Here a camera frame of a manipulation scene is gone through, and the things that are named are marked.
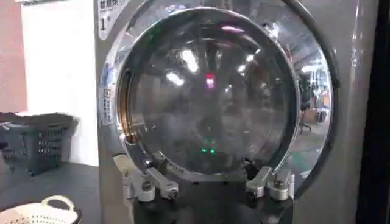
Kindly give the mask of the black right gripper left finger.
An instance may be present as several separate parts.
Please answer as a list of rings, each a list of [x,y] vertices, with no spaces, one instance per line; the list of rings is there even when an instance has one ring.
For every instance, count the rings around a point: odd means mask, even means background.
[[[167,179],[156,168],[147,168],[141,173],[134,162],[124,158],[122,162],[122,192],[125,200],[137,199],[140,202],[152,202],[159,190],[163,199],[175,200],[179,194],[179,185]]]

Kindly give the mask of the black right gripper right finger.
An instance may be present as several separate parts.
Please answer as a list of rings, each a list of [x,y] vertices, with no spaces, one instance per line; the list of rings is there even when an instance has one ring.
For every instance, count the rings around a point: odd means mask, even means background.
[[[271,166],[256,167],[245,161],[244,200],[257,201],[270,197],[274,201],[295,199],[295,174],[289,169],[275,170]]]

